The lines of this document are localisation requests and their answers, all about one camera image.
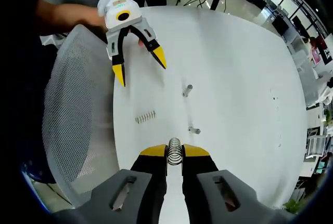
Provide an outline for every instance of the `window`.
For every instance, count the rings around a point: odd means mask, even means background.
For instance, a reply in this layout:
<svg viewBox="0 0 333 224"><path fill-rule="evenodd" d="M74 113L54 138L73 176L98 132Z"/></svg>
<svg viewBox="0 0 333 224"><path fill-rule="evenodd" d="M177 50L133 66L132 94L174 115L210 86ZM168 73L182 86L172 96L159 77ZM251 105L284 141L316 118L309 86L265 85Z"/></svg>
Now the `window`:
<svg viewBox="0 0 333 224"><path fill-rule="evenodd" d="M308 34L310 35L310 37L317 38L319 36L317 29L313 25L307 31L308 31Z"/></svg>

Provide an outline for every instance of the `office floor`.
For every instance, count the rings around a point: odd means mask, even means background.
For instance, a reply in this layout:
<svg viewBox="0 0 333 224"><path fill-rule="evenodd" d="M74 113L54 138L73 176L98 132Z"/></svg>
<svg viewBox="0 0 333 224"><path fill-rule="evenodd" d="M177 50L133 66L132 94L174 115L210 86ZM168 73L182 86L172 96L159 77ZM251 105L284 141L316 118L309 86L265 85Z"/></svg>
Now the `office floor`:
<svg viewBox="0 0 333 224"><path fill-rule="evenodd" d="M190 0L181 0L178 5L183 6L189 1ZM213 0L207 0L202 4L202 7L204 9L209 9L212 1ZM176 5L176 2L177 0L167 0L168 5ZM188 6L197 7L198 4L199 2L193 2ZM227 6L225 11L226 14L231 14L251 21L279 36L277 31L272 26L271 12L268 9L261 10L246 0L220 0L216 11L223 12L225 5ZM49 187L42 183L34 182L33 187L40 196L41 200L44 202L46 208L51 212L72 208L72 206L66 202L66 197L62 194L57 185L50 185Z"/></svg>
<svg viewBox="0 0 333 224"><path fill-rule="evenodd" d="M168 5L176 5L177 0L166 0ZM183 6L184 4L188 3L190 0L181 0L178 4L179 6ZM213 0L207 0L205 3L202 4L202 7L205 9L209 9L212 5ZM199 2L193 2L188 4L187 6L190 7L197 7ZM220 0L219 5L216 8L216 11L223 12L226 5L226 14L231 14L234 16L238 16L245 20L251 21L257 25L266 28L267 30L275 33L276 35L280 36L275 28L272 25L271 15L272 13L267 9L264 8L263 10L259 9L252 3L249 3L246 0Z"/></svg>

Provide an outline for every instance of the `metal pin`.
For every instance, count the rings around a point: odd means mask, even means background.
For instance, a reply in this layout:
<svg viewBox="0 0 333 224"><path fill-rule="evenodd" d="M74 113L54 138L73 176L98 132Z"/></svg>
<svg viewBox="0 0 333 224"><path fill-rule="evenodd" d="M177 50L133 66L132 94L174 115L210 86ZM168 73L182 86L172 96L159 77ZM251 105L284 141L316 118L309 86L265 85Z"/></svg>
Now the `metal pin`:
<svg viewBox="0 0 333 224"><path fill-rule="evenodd" d="M186 87L185 91L183 91L183 96L184 96L185 98L187 98L189 92L190 92L192 89L193 89L193 86L192 86L192 85L188 85L188 86Z"/></svg>
<svg viewBox="0 0 333 224"><path fill-rule="evenodd" d="M192 133L192 134L200 134L201 130L200 129L195 129L192 126L190 126L188 128L188 132Z"/></svg>

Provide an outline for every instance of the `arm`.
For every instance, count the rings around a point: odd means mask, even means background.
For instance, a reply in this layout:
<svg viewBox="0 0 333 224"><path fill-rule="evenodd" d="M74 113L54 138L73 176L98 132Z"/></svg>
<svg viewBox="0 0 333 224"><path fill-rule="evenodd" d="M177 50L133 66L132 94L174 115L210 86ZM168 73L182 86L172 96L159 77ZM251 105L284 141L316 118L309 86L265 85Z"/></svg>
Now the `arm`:
<svg viewBox="0 0 333 224"><path fill-rule="evenodd" d="M105 28L97 8L78 4L55 5L38 0L35 16L40 35L69 32L77 24Z"/></svg>

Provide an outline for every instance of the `metal spring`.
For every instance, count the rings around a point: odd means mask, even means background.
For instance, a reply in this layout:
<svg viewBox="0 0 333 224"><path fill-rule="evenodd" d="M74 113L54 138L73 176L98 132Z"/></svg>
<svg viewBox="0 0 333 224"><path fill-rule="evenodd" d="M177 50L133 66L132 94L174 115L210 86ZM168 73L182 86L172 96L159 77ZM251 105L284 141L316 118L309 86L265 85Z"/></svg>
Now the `metal spring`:
<svg viewBox="0 0 333 224"><path fill-rule="evenodd" d="M135 118L135 122L137 122L138 124L141 124L141 123L143 123L145 121L148 121L148 120L150 120L152 118L155 118L155 116L156 116L155 111L150 111L150 112L148 112L146 114L143 114L141 116L136 117Z"/></svg>
<svg viewBox="0 0 333 224"><path fill-rule="evenodd" d="M178 165L183 161L183 153L181 142L178 138L172 138L168 146L168 163L170 165Z"/></svg>

